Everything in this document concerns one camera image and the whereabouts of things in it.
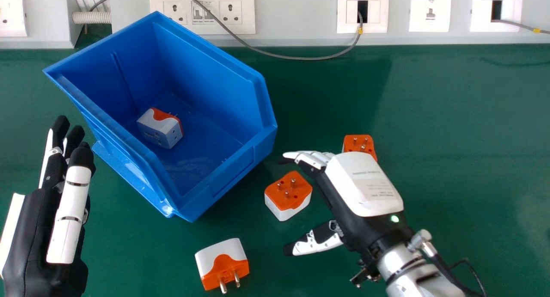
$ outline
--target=blue storage container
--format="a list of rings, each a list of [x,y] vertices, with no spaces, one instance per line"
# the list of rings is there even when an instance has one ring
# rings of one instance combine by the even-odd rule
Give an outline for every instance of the blue storage container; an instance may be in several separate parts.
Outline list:
[[[44,72],[84,115],[94,152],[166,217],[194,221],[273,149],[263,76],[160,13]],[[171,150],[139,133],[150,107],[183,125]]]

